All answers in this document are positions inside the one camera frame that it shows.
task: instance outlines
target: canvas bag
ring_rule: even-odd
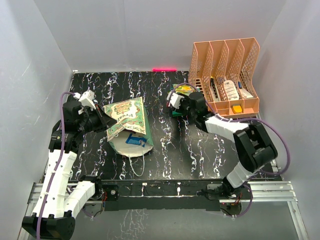
[[[154,143],[142,97],[105,105],[103,111],[118,121],[106,130],[108,142],[118,154],[130,158],[139,157],[153,148]],[[140,139],[140,143],[130,144],[133,139]]]

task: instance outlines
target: black marble table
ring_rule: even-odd
[[[88,133],[73,164],[70,180],[98,175],[102,180],[198,180],[222,179],[237,164],[235,145],[218,135],[205,133],[187,117],[170,117],[166,97],[173,84],[187,82],[187,71],[76,73],[71,92],[95,92],[102,106],[143,97],[153,149],[145,155],[142,177],[136,177],[129,159],[116,154],[104,132]],[[133,159],[140,174],[142,157]]]

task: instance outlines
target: table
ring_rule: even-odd
[[[129,159],[116,154],[104,132],[88,133],[73,164],[71,181],[82,175],[102,180],[198,180],[222,179],[237,164],[235,145],[228,139],[205,133],[187,117],[170,117],[166,97],[173,84],[187,82],[187,71],[75,73],[70,92],[95,92],[101,106],[143,97],[154,147],[145,155],[142,177],[136,177]],[[133,160],[142,171],[142,157]]]

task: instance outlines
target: orange desk organizer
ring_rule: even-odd
[[[254,37],[193,44],[188,82],[200,89],[211,107],[225,118],[255,117],[259,113],[259,98],[252,85],[260,46]],[[214,101],[210,91],[213,76],[221,101]],[[228,100],[224,81],[232,80],[239,100]],[[243,98],[238,82],[253,98]],[[241,105],[242,113],[234,113],[233,105]]]

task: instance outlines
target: blue object inside bag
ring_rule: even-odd
[[[144,137],[137,137],[137,136],[132,136],[132,133],[130,133],[128,139],[125,141],[126,144],[134,144],[134,145],[139,145],[142,147],[145,147],[146,144],[146,139]]]

